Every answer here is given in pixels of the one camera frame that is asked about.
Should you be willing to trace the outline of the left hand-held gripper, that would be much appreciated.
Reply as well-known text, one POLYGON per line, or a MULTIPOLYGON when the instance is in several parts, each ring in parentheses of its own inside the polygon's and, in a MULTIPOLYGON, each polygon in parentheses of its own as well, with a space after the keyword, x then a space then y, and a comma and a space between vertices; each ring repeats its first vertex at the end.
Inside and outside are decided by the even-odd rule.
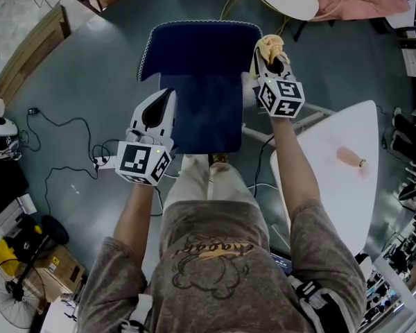
POLYGON ((165 88, 151 94, 135 109, 125 141, 120 141, 115 172, 128 182, 157 186, 171 163, 177 94, 165 88))

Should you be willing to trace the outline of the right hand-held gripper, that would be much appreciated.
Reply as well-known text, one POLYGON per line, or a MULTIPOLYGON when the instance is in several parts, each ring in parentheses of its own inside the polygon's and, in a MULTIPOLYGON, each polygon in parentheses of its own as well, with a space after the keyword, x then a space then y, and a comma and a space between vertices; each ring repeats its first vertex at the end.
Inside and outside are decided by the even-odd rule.
POLYGON ((250 78, 257 80, 259 93, 257 101, 271 117, 294 119, 305 102, 303 86, 295 80, 290 63, 285 58, 275 58, 276 74, 272 76, 268 63, 259 48, 253 53, 250 66, 250 78))

